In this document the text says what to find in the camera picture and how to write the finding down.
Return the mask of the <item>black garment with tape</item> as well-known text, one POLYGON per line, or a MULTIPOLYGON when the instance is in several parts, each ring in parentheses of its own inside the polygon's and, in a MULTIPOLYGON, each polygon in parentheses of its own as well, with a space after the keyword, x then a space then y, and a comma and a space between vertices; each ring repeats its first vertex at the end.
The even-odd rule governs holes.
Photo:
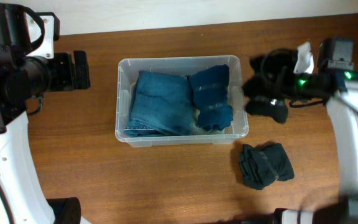
POLYGON ((260 66, 263 58, 263 55, 258 55, 249 61, 254 76, 242 86, 244 96, 248 98, 244 110, 250 115, 270 117, 276 123, 284 124, 288 118, 288 108, 284 99, 275 95, 271 86, 261 77, 260 66))

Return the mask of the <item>teal blue shirt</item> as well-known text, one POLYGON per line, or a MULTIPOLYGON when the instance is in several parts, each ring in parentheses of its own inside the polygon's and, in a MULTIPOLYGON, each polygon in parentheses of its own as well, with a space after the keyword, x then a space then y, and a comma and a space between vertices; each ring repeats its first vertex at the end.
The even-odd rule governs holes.
POLYGON ((205 131, 222 131, 230 126, 234 116, 228 103, 229 66, 215 65, 189 76, 189 81, 193 103, 200 111, 198 126, 205 131))

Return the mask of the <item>dark blue jeans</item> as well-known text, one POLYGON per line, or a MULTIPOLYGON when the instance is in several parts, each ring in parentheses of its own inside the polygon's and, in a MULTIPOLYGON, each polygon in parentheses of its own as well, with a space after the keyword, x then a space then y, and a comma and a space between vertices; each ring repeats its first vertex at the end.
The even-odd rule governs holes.
POLYGON ((192 89, 186 76, 139 71, 124 134, 187 136, 193 120, 192 89))

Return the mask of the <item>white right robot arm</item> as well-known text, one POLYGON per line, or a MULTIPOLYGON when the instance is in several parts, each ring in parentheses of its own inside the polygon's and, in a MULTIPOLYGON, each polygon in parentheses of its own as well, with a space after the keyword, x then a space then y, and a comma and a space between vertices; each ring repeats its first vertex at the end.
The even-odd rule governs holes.
POLYGON ((309 43, 296 50, 277 49, 265 55, 259 76, 278 98, 320 99, 326 105, 336 138, 340 188, 336 202, 308 211, 280 208, 276 223, 358 223, 358 72, 351 39, 324 39, 316 73, 311 72, 309 43))

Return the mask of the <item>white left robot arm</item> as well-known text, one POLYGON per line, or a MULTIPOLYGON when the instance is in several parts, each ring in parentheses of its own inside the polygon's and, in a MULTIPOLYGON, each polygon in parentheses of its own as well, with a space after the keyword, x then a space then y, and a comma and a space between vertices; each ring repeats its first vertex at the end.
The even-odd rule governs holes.
POLYGON ((84 223, 75 197, 45 198, 29 147, 27 100, 90 87, 86 53, 55 53, 52 12, 0 3, 0 223, 84 223))

